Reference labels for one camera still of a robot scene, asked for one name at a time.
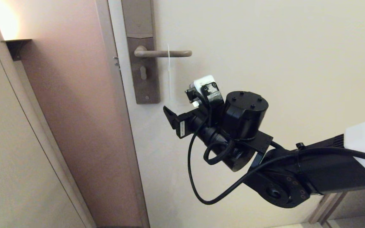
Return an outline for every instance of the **door handle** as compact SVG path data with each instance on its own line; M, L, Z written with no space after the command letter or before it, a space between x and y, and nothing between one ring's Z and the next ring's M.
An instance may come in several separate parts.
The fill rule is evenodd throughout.
M168 51L148 51L143 45L138 46L134 52L138 58L161 58L168 57ZM170 57L190 57L192 51L170 51Z

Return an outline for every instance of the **door frame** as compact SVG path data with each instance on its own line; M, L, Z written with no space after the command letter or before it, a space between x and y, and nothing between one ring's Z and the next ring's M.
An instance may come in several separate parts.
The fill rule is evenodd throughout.
M120 88L123 89L122 74L124 77L131 77L131 67L126 41L122 2L121 0L96 0L95 3L107 59L110 60L108 66L111 75L113 76L114 83L120 85ZM110 6L112 6L111 9L116 9L116 12L110 12ZM123 134L128 138L125 143L133 146L133 150L126 151L126 153L132 175L133 188L136 194L136 201L138 203L139 215L142 221L142 227L150 228L130 119L128 119L126 124L128 124L129 127L127 128L127 132L123 132Z

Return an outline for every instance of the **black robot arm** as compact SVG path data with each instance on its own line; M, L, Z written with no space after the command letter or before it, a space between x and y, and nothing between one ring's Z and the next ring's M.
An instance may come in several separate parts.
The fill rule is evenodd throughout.
M244 183L268 202L293 208L310 195L365 189L365 167L354 157L365 159L365 153L343 146L343 135L309 146L297 144L286 150L271 136L259 131L268 103L252 92L235 91L226 102L215 82L191 86L186 91L198 107L176 115L164 106L164 113L179 138L193 134L189 147L188 169L191 185L204 204L214 204ZM253 157L249 171L234 185L213 200L197 193L191 175L190 154L195 137L207 146L204 160L214 165L225 163L233 172L243 168Z

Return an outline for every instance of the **beige wall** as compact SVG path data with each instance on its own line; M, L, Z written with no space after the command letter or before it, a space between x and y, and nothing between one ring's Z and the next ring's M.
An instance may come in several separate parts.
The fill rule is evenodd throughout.
M0 227L92 228L81 220L43 148L0 34Z
M95 222L141 225L123 87L107 65L95 1L5 2L19 25L16 39L33 39L23 65Z

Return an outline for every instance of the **white door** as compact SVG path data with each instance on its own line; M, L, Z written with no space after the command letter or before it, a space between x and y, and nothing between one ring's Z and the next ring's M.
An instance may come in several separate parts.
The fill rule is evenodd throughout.
M0 227L86 227L0 62Z
M178 139L163 113L193 109L184 90L213 75L224 96L251 91L269 103L260 130L294 149L365 121L365 1L153 0L157 50L190 49L188 58L158 59L161 103L134 95L121 3L110 0L114 35L151 227L270 227L306 221L320 196L294 209L264 201L246 185L219 203L200 203L187 174L190 137ZM212 199L242 176L209 166L197 140L194 181Z

